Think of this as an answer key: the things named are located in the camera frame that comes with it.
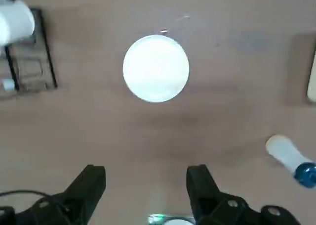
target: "black cable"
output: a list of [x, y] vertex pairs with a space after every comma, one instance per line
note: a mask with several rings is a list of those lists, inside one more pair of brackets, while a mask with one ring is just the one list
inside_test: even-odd
[[46, 193], [43, 193], [43, 192], [36, 191], [36, 190], [28, 190], [28, 189], [12, 190], [12, 191], [0, 193], [0, 197], [12, 195], [12, 194], [36, 194], [36, 195], [40, 195], [44, 198], [47, 198], [52, 204], [56, 205], [58, 208], [61, 208], [62, 210], [64, 210], [64, 212], [67, 212], [69, 210], [65, 205], [63, 205], [59, 201], [56, 201], [53, 196], [46, 194]]

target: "white cylinder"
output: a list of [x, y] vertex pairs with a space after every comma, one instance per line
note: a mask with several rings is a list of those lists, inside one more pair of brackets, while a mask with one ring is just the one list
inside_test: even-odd
[[34, 29], [33, 14], [24, 2], [0, 1], [0, 46], [27, 38]]

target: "white object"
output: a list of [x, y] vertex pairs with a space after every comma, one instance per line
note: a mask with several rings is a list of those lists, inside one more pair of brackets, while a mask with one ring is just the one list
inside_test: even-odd
[[266, 149], [291, 172], [294, 173], [299, 165], [304, 162], [312, 162], [304, 157], [295, 144], [284, 135], [274, 135], [268, 139]]
[[24, 2], [0, 2], [0, 46], [27, 38], [32, 35], [34, 29], [34, 17]]
[[192, 225], [193, 223], [182, 220], [182, 219], [173, 219], [166, 221], [164, 225]]
[[12, 91], [15, 89], [13, 79], [2, 79], [2, 85], [5, 91]]
[[316, 102], [316, 57], [314, 56], [314, 61], [312, 65], [310, 81], [307, 88], [307, 97], [310, 101]]
[[136, 41], [123, 63], [128, 88], [148, 102], [164, 102], [178, 95], [187, 83], [189, 71], [188, 57], [182, 47], [162, 35]]

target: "brown table surface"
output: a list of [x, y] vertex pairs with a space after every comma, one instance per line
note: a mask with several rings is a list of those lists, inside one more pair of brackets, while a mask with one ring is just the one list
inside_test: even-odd
[[[86, 164], [108, 188], [91, 224], [145, 224], [189, 214], [186, 167], [206, 163], [226, 192], [259, 209], [278, 204], [303, 225], [316, 193], [266, 155], [274, 133], [316, 158], [315, 106], [306, 88], [316, 0], [25, 0], [49, 24], [60, 89], [0, 107], [0, 188], [62, 191]], [[191, 64], [184, 91], [162, 104], [134, 97], [127, 48], [168, 29]], [[0, 204], [24, 209], [34, 196]]]

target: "small plastic bottle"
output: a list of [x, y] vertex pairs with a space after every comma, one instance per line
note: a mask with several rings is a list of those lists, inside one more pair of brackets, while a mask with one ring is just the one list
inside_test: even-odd
[[272, 136], [266, 143], [266, 149], [292, 173], [299, 184], [306, 188], [316, 186], [316, 163], [304, 157], [288, 137]]

